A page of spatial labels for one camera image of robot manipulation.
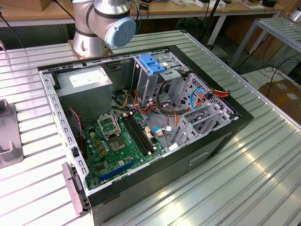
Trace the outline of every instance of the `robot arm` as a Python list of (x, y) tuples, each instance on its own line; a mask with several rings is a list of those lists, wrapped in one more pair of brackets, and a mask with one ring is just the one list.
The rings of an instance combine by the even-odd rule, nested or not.
[(75, 36), (73, 47), (84, 57), (106, 54), (105, 44), (122, 47), (136, 31), (135, 21), (128, 17), (126, 0), (73, 0)]

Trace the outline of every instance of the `wooden table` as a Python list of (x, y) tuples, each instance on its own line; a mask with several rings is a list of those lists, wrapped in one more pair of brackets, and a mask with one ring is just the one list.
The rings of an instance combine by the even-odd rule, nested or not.
[[(68, 10), (72, 15), (73, 6), (69, 0), (59, 0), (61, 5)], [(161, 19), (161, 18), (182, 18), (182, 17), (198, 17), (205, 16), (206, 7), (199, 7), (195, 4), (188, 4), (187, 6), (179, 6), (172, 1), (152, 2), (149, 6), (149, 19)], [(280, 12), (284, 8), (278, 4), (274, 8), (266, 9), (249, 9), (238, 2), (233, 0), (231, 4), (227, 4), (225, 8), (217, 9), (214, 16), (219, 16), (218, 22), (214, 28), (214, 31), (209, 39), (208, 44), (214, 43), (225, 19), (227, 16), (232, 15), (251, 15), (251, 14), (273, 14), (273, 17), (278, 17)], [(32, 11), (23, 8), (17, 8), (12, 6), (5, 6), (0, 9), (6, 20), (9, 21), (11, 26), (30, 26), (30, 25), (48, 25), (48, 24), (72, 24), (74, 21), (54, 2), (51, 2), (49, 6), (42, 12)], [(141, 19), (146, 19), (147, 12), (141, 10)], [(137, 12), (131, 8), (130, 16), (136, 18)], [(5, 27), (6, 24), (0, 20), (0, 27)]]

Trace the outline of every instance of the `ram slot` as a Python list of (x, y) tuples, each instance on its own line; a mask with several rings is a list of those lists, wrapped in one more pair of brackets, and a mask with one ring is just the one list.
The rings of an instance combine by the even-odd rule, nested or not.
[(148, 152), (154, 151), (147, 137), (133, 118), (123, 118), (122, 121), (144, 156), (148, 155)]

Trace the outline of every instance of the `aluminum table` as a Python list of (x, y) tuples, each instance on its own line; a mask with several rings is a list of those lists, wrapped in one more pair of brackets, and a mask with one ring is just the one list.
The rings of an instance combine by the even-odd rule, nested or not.
[(289, 46), (289, 48), (287, 48), (285, 53), (283, 54), (283, 57), (287, 54), (290, 48), (293, 48), (298, 52), (301, 52), (301, 24), (296, 24), (293, 21), (284, 17), (256, 19), (252, 24), (252, 26), (250, 27), (245, 38), (241, 42), (240, 46), (236, 50), (232, 62), (230, 64), (230, 67), (233, 67), (235, 65), (235, 63), (239, 59), (242, 51), (244, 51), (248, 41), (252, 37), (257, 27), (262, 28), (263, 32), (259, 37), (259, 39), (254, 44), (254, 46), (252, 47), (250, 52), (252, 52), (258, 47), (258, 45), (261, 43), (261, 41), (263, 40), (264, 36), (266, 36), (267, 33), (273, 35), (275, 38), (281, 40), (282, 42), (284, 42), (286, 45)]
[[(115, 53), (177, 45), (255, 119), (223, 151), (109, 220), (123, 225), (292, 225), (301, 221), (300, 126), (181, 31), (135, 36)], [(89, 226), (61, 174), (68, 161), (36, 67), (74, 60), (68, 44), (0, 52), (0, 97), (15, 103), (25, 159), (0, 169), (0, 225)]]

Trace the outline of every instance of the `blue cable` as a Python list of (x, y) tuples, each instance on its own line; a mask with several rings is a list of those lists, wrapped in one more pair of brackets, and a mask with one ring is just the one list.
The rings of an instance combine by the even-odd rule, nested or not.
[(191, 105), (192, 109), (194, 109), (194, 104), (193, 104), (193, 94), (194, 94), (195, 91), (200, 91), (201, 93), (204, 93), (204, 94), (207, 93), (207, 92), (204, 91), (203, 89), (195, 89), (195, 90), (192, 92), (192, 94), (191, 94), (191, 96), (190, 96), (190, 105)]
[(153, 128), (153, 129), (152, 129), (152, 133), (156, 132), (156, 131), (159, 130), (159, 129), (166, 130), (166, 129), (162, 128), (162, 127), (156, 127), (156, 128)]
[(156, 127), (152, 129), (152, 133), (156, 132), (157, 130), (162, 129), (162, 127)]
[(140, 27), (141, 27), (141, 12), (140, 12), (140, 9), (139, 9), (139, 7), (137, 6), (136, 2), (134, 2), (134, 1), (132, 1), (132, 0), (130, 0), (130, 2), (132, 2), (132, 3), (135, 4), (136, 9), (137, 9), (137, 12), (138, 12), (138, 16), (139, 16), (139, 27), (138, 27), (138, 29), (137, 29), (136, 32), (135, 32), (135, 34), (137, 34), (138, 31), (140, 30)]

